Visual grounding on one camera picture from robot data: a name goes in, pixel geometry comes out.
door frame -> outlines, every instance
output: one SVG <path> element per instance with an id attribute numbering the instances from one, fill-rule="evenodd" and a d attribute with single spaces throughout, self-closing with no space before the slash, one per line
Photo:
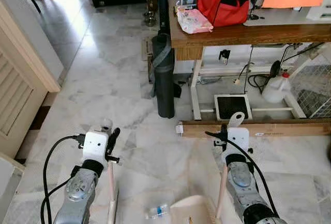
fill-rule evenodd
<path id="1" fill-rule="evenodd" d="M 0 28 L 8 36 L 8 39 L 19 51 L 45 88 L 49 92 L 59 92 L 61 90 L 59 83 L 22 32 L 21 28 L 15 21 L 13 14 L 4 4 L 4 0 L 0 0 Z"/>

table leg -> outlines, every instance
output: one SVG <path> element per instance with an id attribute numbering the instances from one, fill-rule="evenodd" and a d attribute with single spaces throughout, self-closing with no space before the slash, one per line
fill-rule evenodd
<path id="1" fill-rule="evenodd" d="M 191 86 L 190 86 L 193 114 L 194 114 L 194 119 L 196 121 L 201 120 L 201 113 L 200 113 L 199 99 L 197 92 L 197 80 L 201 69 L 201 65 L 202 65 L 202 59 L 195 61 L 193 75 L 191 78 Z"/>

louvered door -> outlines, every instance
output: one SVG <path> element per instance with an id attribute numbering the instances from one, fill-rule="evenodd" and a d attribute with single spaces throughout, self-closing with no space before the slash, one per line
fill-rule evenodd
<path id="1" fill-rule="evenodd" d="M 0 29 L 0 151 L 13 158 L 46 88 Z"/>

wooden table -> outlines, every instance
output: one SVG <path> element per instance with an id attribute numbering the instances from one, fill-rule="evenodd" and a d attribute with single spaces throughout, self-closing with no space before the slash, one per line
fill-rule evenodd
<path id="1" fill-rule="evenodd" d="M 238 44 L 331 42 L 331 24 L 244 26 L 214 28 L 212 33 L 186 34 L 182 31 L 169 0 L 171 47 L 178 61 L 195 60 L 191 78 L 191 99 L 195 120 L 201 120 L 196 83 L 202 65 L 203 47 Z"/>

